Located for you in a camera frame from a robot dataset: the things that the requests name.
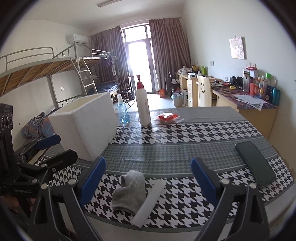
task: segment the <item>ceiling light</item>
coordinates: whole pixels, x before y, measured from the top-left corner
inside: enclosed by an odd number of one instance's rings
[[[119,2],[119,1],[122,1],[122,0],[111,0],[111,1],[106,1],[100,5],[98,5],[98,7],[104,7],[104,6],[107,6],[109,4],[112,4],[112,3],[115,3],[115,2]]]

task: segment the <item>white wall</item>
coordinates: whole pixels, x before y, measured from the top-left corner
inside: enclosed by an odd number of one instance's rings
[[[224,79],[242,76],[253,62],[278,80],[280,108],[269,142],[296,169],[296,51],[284,28],[258,0],[187,0],[183,16],[193,64]],[[235,35],[245,37],[247,60],[231,59]]]
[[[91,35],[105,31],[116,26],[124,25],[125,27],[139,24],[142,20],[154,19],[154,18],[178,18],[182,16],[182,9],[176,9],[175,7],[159,8],[154,12],[143,12],[136,15],[128,15],[124,18],[112,19],[111,21],[106,19],[98,23],[99,27],[91,31]]]
[[[54,74],[52,76],[52,83],[58,102],[82,94],[81,86],[74,70]]]
[[[56,47],[57,50],[55,50],[54,53],[57,54],[69,46],[67,36],[70,34],[90,36],[90,32],[87,30],[82,30],[50,21],[21,21],[7,39],[0,56],[23,49],[42,46],[51,46],[53,48]],[[26,53],[25,55],[28,56],[37,53],[40,52],[33,50],[32,52]],[[78,48],[78,53],[80,56],[89,56],[89,54],[86,53],[86,48],[84,46],[80,46]],[[52,58],[52,56],[46,55],[31,57],[21,61],[16,61],[8,65],[8,68],[13,68],[21,64],[49,58]],[[0,60],[0,73],[3,71],[5,71],[5,62]],[[53,75],[52,80],[58,101],[82,93],[78,77],[74,71],[55,74]],[[12,90],[0,98],[0,103],[11,104],[14,108],[14,128],[12,131],[14,149],[19,148],[20,145],[25,141],[25,138],[21,136],[22,127],[31,118],[37,116],[41,112],[48,114],[54,109],[53,100],[46,78],[35,80],[31,83],[20,86],[15,90]]]

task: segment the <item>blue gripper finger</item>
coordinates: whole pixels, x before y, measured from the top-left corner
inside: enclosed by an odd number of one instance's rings
[[[85,169],[79,176],[76,191],[79,204],[82,207],[91,201],[105,170],[105,159],[103,157],[97,157],[92,165],[88,169]]]
[[[214,171],[209,170],[201,160],[196,158],[191,161],[191,169],[203,196],[216,207],[219,202],[217,199],[217,193],[220,189],[219,178]]]
[[[61,137],[59,135],[54,135],[51,137],[48,137],[44,140],[38,141],[36,145],[37,150],[44,150],[47,148],[50,148],[51,146],[54,146],[56,144],[59,144],[61,141]]]

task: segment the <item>bed ladder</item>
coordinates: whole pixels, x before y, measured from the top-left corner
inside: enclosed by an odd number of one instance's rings
[[[96,85],[94,83],[94,80],[96,80],[98,77],[91,74],[91,71],[90,71],[89,67],[87,66],[85,60],[82,58],[83,65],[85,67],[85,69],[83,69],[83,70],[80,69],[79,59],[77,60],[77,67],[78,68],[76,68],[76,66],[72,60],[70,60],[70,61],[73,66],[73,69],[75,70],[76,74],[78,75],[83,95],[87,96],[87,91],[85,88],[90,87],[90,86],[92,86],[94,88],[94,91],[97,94],[98,91],[96,89]]]

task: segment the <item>wooden chair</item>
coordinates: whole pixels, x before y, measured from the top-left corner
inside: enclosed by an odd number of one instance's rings
[[[212,106],[212,88],[210,80],[203,76],[198,76],[199,107]]]
[[[122,84],[122,87],[124,88],[126,86],[126,90],[123,91],[121,90],[121,95],[123,96],[123,98],[126,100],[127,104],[131,107],[131,105],[129,104],[126,95],[129,95],[132,97],[133,102],[135,103],[135,99],[133,98],[133,95],[131,94],[131,78],[128,77]]]

